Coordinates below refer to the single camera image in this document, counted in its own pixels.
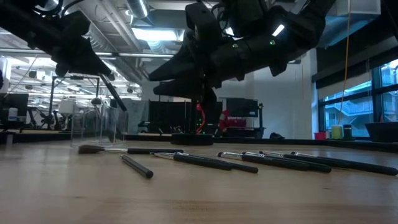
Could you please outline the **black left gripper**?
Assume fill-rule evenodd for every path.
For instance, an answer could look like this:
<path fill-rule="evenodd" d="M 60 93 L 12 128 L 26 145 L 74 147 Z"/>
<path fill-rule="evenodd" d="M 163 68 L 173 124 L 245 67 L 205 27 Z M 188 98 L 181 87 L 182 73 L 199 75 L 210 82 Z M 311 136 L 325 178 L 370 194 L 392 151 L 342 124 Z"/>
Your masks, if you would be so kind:
<path fill-rule="evenodd" d="M 30 18 L 27 21 L 26 42 L 31 49 L 48 53 L 57 63 L 55 73 L 87 75 L 111 74 L 107 65 L 95 54 L 90 39 L 80 37 L 66 41 L 67 24 L 61 18 Z"/>

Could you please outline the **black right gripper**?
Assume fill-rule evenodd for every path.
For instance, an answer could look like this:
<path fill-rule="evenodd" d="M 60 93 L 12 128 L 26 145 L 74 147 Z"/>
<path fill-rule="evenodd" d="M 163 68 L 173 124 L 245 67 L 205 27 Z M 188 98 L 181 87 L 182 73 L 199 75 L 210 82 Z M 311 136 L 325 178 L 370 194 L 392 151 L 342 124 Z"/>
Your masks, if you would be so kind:
<path fill-rule="evenodd" d="M 212 88 L 220 88 L 230 79 L 245 79 L 245 60 L 249 47 L 245 40 L 221 45 L 201 44 L 200 53 L 180 50 L 168 62 L 149 74 L 150 81 L 161 82 L 153 89 L 156 95 L 190 99 L 214 99 Z M 202 77 L 202 57 L 204 78 Z"/>

